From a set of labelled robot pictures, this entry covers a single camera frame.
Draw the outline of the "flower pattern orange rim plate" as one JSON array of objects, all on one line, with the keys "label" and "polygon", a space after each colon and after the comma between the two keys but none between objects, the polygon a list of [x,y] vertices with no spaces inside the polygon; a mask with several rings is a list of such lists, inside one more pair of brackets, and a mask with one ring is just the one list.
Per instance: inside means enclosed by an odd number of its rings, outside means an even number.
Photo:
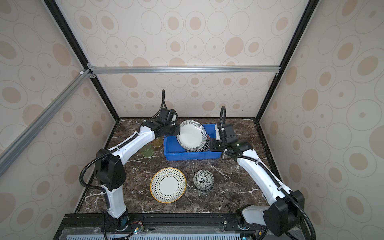
[{"label": "flower pattern orange rim plate", "polygon": [[193,151],[185,149],[185,151],[188,152],[188,153],[191,153],[191,152],[207,152],[210,149],[210,139],[211,139],[210,136],[207,135],[206,142],[205,142],[205,144],[200,149],[193,150]]}]

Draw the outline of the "striped rim white plate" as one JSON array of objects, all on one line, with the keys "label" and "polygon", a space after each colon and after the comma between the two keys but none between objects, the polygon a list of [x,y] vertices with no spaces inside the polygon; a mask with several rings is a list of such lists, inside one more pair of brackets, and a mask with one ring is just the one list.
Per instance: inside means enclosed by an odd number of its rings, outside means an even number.
[{"label": "striped rim white plate", "polygon": [[199,122],[186,120],[180,123],[180,134],[177,140],[185,150],[197,151],[206,144],[207,132]]}]

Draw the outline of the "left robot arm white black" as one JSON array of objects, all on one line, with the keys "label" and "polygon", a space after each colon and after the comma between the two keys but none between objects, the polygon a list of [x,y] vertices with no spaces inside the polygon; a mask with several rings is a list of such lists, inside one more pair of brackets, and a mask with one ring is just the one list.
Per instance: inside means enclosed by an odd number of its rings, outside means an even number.
[{"label": "left robot arm white black", "polygon": [[[101,149],[94,160],[88,163],[80,173],[79,182],[87,189],[99,190],[105,197],[108,217],[118,231],[126,229],[129,217],[124,202],[123,184],[127,178],[124,165],[142,147],[160,137],[178,136],[180,124],[174,109],[168,109],[165,103],[165,90],[162,90],[162,102],[158,112],[139,125],[139,130],[129,138],[109,150]],[[86,171],[95,165],[95,177],[100,186],[93,186],[84,181]]]}]

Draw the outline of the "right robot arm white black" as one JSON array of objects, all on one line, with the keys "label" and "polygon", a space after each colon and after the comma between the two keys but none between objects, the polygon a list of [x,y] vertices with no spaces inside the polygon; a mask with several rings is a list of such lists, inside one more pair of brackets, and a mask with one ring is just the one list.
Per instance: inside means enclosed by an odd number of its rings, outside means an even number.
[{"label": "right robot arm white black", "polygon": [[233,125],[226,122],[226,108],[220,111],[220,120],[215,127],[216,139],[210,142],[214,152],[221,152],[239,164],[255,181],[269,204],[268,207],[248,206],[241,210],[246,225],[266,226],[272,234],[283,234],[292,240],[290,230],[299,226],[306,240],[317,238],[314,225],[305,213],[305,198],[300,191],[292,191],[280,181],[259,158],[247,140],[239,140]]}]

